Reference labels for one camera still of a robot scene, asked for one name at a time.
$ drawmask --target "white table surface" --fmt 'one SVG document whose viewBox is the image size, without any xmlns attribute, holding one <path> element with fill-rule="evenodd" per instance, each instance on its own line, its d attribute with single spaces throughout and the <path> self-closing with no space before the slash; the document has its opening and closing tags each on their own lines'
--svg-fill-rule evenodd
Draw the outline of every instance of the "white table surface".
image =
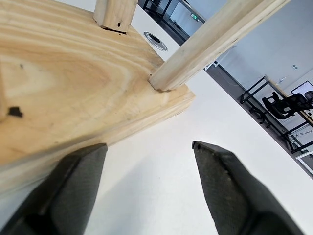
<svg viewBox="0 0 313 235">
<path fill-rule="evenodd" d="M 95 0 L 63 0 L 92 11 Z M 178 45 L 140 7 L 132 23 L 158 36 L 169 52 Z M 87 235 L 214 235 L 191 148 L 200 140 L 233 151 L 276 196 L 298 226 L 313 234 L 313 181 L 208 74 L 189 88 L 191 107 L 109 148 Z M 0 227 L 32 187 L 0 201 Z"/>
</svg>

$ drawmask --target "white wall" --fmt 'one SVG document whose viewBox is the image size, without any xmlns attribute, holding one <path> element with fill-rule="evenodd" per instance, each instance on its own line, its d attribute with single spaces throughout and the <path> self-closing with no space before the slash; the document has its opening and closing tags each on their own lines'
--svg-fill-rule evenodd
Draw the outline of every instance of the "white wall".
<svg viewBox="0 0 313 235">
<path fill-rule="evenodd" d="M 313 79 L 312 12 L 312 0 L 292 0 L 239 41 L 221 65 L 245 88 L 249 88 L 264 74 L 274 82 L 287 77 L 279 87 L 291 94 L 298 85 Z M 272 91 L 267 87 L 256 97 L 261 101 Z M 282 123 L 291 129 L 303 121 L 297 115 Z M 301 135 L 298 139 L 305 144 L 313 140 L 313 133 Z"/>
<path fill-rule="evenodd" d="M 190 5 L 195 8 L 205 19 L 209 19 L 214 15 L 227 0 L 188 0 Z M 197 22 L 190 17 L 190 11 L 179 3 L 174 10 L 171 19 L 189 35 L 193 35 L 203 24 Z"/>
</svg>

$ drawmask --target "computer monitor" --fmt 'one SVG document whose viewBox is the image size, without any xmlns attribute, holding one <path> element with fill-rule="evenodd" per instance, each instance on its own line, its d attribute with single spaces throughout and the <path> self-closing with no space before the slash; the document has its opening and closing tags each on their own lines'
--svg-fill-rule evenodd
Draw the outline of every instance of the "computer monitor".
<svg viewBox="0 0 313 235">
<path fill-rule="evenodd" d="M 313 91 L 313 85 L 311 84 L 311 82 L 306 81 L 302 83 L 300 86 L 298 86 L 296 89 L 292 90 L 291 93 L 292 94 L 300 93 L 304 96 L 304 94 L 309 91 Z"/>
</svg>

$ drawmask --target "wooden dowel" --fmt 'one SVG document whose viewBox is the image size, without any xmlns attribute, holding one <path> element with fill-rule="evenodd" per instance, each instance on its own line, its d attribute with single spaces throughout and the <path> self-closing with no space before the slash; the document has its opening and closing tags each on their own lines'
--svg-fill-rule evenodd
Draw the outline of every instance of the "wooden dowel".
<svg viewBox="0 0 313 235">
<path fill-rule="evenodd" d="M 97 0 L 93 18 L 102 28 L 127 33 L 138 0 Z"/>
<path fill-rule="evenodd" d="M 290 0 L 229 0 L 149 79 L 156 90 L 173 90 L 216 60 Z"/>
<path fill-rule="evenodd" d="M 0 121 L 3 121 L 8 113 L 8 108 L 5 99 L 4 93 L 4 85 L 2 80 L 2 73 L 1 73 L 1 61 L 0 61 Z"/>
</svg>

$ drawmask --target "plywood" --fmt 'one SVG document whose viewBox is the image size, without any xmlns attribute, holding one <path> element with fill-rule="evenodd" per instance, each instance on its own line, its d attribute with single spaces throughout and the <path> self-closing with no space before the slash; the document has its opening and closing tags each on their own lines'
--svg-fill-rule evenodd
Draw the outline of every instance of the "plywood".
<svg viewBox="0 0 313 235">
<path fill-rule="evenodd" d="M 93 18 L 99 26 L 128 32 L 138 0 L 97 0 Z"/>
<path fill-rule="evenodd" d="M 0 122 L 3 121 L 8 113 L 6 106 L 6 98 L 4 93 L 4 85 L 1 75 L 1 61 L 0 61 Z"/>
<path fill-rule="evenodd" d="M 163 61 L 132 27 L 106 31 L 91 12 L 50 0 L 0 0 L 0 61 L 7 103 L 24 114 L 0 123 L 2 191 L 45 175 L 69 151 L 176 115 L 194 98 L 186 86 L 150 86 Z"/>
<path fill-rule="evenodd" d="M 229 0 L 166 61 L 149 82 L 174 90 L 281 9 L 290 0 Z"/>
</svg>

